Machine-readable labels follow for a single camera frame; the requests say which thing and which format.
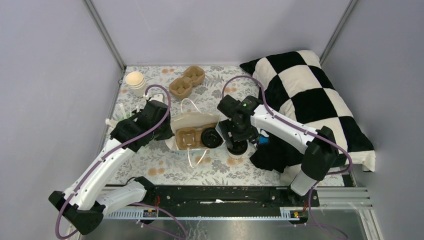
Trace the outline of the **light blue paper bag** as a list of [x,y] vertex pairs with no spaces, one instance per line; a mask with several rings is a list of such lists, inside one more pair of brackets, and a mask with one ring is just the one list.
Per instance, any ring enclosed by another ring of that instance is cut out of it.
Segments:
[[170,127],[173,136],[165,140],[167,147],[176,153],[186,153],[189,166],[197,167],[206,153],[224,146],[225,141],[218,132],[221,116],[201,112],[189,98],[180,103],[180,114],[173,116]]

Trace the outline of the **floral table mat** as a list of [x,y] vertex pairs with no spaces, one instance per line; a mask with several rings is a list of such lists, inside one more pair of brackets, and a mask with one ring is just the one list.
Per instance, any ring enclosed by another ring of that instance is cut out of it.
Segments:
[[[242,100],[257,96],[259,88],[247,78],[239,66],[204,66],[204,81],[196,86],[188,100],[172,98],[171,114],[195,112],[217,114],[221,93]],[[156,185],[229,185],[229,186],[284,186],[279,172],[255,167],[250,156],[253,147],[239,159],[230,158],[225,147],[187,153],[170,151],[164,141],[151,141],[124,162],[109,180],[111,185],[123,185],[132,177],[144,176]]]

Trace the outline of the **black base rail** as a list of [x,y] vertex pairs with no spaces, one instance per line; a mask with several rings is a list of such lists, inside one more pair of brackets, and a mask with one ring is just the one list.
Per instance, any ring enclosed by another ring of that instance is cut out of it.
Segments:
[[298,196],[286,187],[157,185],[142,204],[159,207],[177,218],[279,218],[281,209],[319,207],[318,193]]

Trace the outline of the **stack of white paper cups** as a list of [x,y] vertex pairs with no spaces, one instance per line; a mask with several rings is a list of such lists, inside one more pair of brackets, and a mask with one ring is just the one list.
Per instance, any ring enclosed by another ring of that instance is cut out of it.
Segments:
[[137,97],[143,97],[145,95],[147,84],[144,75],[141,72],[130,72],[124,80]]

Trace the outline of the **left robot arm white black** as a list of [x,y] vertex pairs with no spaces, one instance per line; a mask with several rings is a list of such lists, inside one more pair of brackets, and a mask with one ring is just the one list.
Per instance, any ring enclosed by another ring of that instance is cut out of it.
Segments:
[[73,225],[78,233],[87,235],[109,213],[135,202],[144,206],[154,202],[154,190],[139,182],[107,194],[101,194],[101,190],[140,148],[152,140],[166,140],[172,136],[169,112],[169,106],[163,100],[150,98],[144,108],[134,110],[129,117],[115,124],[100,154],[70,187],[50,194],[49,202],[59,211],[55,226],[58,239],[65,239],[58,230],[61,218]]

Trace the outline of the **green cup holder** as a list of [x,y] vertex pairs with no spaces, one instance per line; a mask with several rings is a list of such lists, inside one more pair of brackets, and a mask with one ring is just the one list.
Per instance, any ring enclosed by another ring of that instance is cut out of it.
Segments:
[[129,114],[127,114],[126,116],[121,116],[119,119],[118,119],[118,121],[120,122],[120,121],[122,121],[122,120],[124,120],[124,119],[129,119],[130,117],[132,117],[134,114],[133,113],[129,113]]

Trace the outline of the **brown cardboard cup carrier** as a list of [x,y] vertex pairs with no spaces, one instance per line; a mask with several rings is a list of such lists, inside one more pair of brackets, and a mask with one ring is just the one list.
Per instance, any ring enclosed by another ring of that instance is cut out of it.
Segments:
[[179,100],[185,99],[192,93],[194,87],[203,82],[205,76],[205,71],[199,66],[189,66],[182,77],[170,83],[169,92]]
[[176,131],[175,141],[179,150],[187,150],[188,148],[199,149],[205,146],[201,142],[201,134],[207,128],[215,128],[216,123],[206,124],[200,127],[183,127]]

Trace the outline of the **white paper cup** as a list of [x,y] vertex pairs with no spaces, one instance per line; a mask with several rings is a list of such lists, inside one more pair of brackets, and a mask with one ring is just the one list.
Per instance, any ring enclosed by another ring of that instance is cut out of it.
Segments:
[[242,163],[244,161],[244,158],[245,158],[244,154],[237,155],[237,154],[229,153],[228,156],[229,157],[228,157],[227,160],[229,162],[235,162],[235,163]]

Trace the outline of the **black cup lid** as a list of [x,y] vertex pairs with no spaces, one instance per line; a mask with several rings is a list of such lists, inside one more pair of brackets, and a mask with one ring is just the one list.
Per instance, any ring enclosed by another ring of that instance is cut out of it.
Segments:
[[218,131],[213,127],[206,128],[201,133],[200,140],[201,140],[201,143],[209,149],[215,149],[221,146],[223,143],[223,138],[219,135]]
[[237,141],[232,144],[231,147],[227,148],[229,154],[234,156],[242,156],[248,150],[247,141]]

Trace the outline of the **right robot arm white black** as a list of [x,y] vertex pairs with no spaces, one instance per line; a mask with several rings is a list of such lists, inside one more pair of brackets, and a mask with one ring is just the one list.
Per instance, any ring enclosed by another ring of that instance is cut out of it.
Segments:
[[260,130],[264,130],[303,154],[301,170],[286,193],[287,201],[293,206],[299,206],[307,199],[307,192],[324,179],[339,155],[330,128],[305,126],[269,110],[262,100],[254,96],[249,95],[239,101],[226,95],[218,103],[217,109],[227,117],[218,127],[227,148],[248,143],[259,137]]

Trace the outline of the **black white checkered blanket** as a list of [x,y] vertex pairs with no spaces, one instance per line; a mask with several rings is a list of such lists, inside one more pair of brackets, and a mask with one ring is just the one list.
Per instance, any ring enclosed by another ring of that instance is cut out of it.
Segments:
[[364,172],[376,169],[373,144],[362,132],[347,104],[323,71],[311,50],[297,50],[257,58],[240,68],[264,86],[270,108],[284,116],[320,129],[332,130],[335,143],[348,152]]

